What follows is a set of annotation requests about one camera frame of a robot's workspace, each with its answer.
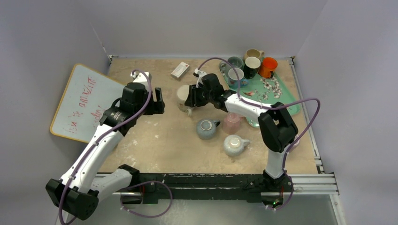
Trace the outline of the cream white mug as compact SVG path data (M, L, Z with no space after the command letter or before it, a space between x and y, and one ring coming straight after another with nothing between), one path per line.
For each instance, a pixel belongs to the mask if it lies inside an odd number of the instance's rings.
M189 85L182 85L181 87L178 88L176 92L176 97L177 97L177 106L180 111L187 113L189 117L192 116L192 108L189 106L185 105L186 100L188 99L189 95Z

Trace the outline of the blue mug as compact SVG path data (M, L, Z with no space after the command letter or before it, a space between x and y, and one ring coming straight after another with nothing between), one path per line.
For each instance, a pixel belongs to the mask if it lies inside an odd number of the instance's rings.
M238 81L240 81L240 87L248 85L248 80L244 78L244 72L240 68L231 68L227 73L227 84L231 89L238 88Z

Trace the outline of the grey mug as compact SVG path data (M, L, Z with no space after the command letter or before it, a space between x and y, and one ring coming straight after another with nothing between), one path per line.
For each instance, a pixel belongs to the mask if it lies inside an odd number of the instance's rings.
M225 63L224 61L221 61L219 63L219 70L222 74L227 74L229 72L230 69L232 69L232 67L230 65L232 65L235 68L239 68L241 70L243 70L244 68L244 62L241 58L236 57L236 56L232 56L229 57L227 59L228 63Z

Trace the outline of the tan brown round mug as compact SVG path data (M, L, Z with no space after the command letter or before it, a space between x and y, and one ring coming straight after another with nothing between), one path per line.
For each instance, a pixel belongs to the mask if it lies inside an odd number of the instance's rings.
M252 49L248 49L245 52L243 60L246 60L249 57L255 57L255 58L261 59L263 56L264 56L264 51L252 48Z

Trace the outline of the orange mug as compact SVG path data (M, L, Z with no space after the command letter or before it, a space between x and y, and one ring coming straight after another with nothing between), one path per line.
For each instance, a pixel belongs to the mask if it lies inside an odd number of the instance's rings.
M275 74L275 69L278 66L278 62L276 59L271 58L271 57L265 57L262 62L261 66L259 69L259 75L263 78L273 78Z

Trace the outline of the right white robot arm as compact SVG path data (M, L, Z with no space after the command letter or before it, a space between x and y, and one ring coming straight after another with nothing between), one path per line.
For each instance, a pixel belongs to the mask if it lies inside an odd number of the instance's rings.
M268 161L263 184L270 191L282 184L286 154L297 142L298 128L281 102L273 105L245 98L234 90L225 90L215 74L194 72L197 83L189 86L185 106L202 107L211 103L216 109L248 117L259 124Z

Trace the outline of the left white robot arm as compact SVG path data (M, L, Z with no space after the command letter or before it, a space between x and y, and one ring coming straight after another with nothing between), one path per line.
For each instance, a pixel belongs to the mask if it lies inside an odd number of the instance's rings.
M136 125L142 115L163 114L165 103L160 87L154 90L141 83L128 83L110 108L105 110L96 131L78 160L58 180L50 179L46 191L53 204L80 220L88 219L100 201L117 190L136 191L140 172L126 164L112 174L94 178L114 147Z

